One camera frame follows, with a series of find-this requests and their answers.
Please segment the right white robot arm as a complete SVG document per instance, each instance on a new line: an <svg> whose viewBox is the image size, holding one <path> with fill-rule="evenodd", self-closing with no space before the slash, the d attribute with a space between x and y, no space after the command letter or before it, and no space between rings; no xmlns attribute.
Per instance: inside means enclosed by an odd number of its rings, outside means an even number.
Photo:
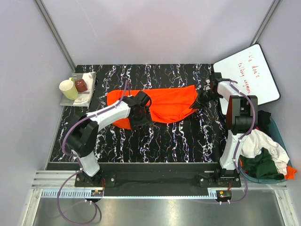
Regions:
<svg viewBox="0 0 301 226"><path fill-rule="evenodd" d="M218 98L228 102L226 112L226 127L228 137L219 166L214 171L210 180L218 186L225 186L235 180L239 180L239 157L247 136L257 126L258 98L255 95L246 95L238 88L238 82L225 79L221 73L214 73L210 79L208 88L198 93L190 109L200 109L206 104Z"/></svg>

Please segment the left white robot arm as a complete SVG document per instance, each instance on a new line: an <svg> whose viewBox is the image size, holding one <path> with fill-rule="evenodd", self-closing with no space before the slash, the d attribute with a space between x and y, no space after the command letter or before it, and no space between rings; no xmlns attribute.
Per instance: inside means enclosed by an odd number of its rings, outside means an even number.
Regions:
<svg viewBox="0 0 301 226"><path fill-rule="evenodd" d="M151 104L151 97L143 91L139 91L135 96L122 96L106 108L80 116L69 129L62 148L67 146L71 149L89 185L97 186L102 180L102 170L94 155L98 133L122 119L129 120L130 129L150 126L152 124Z"/></svg>

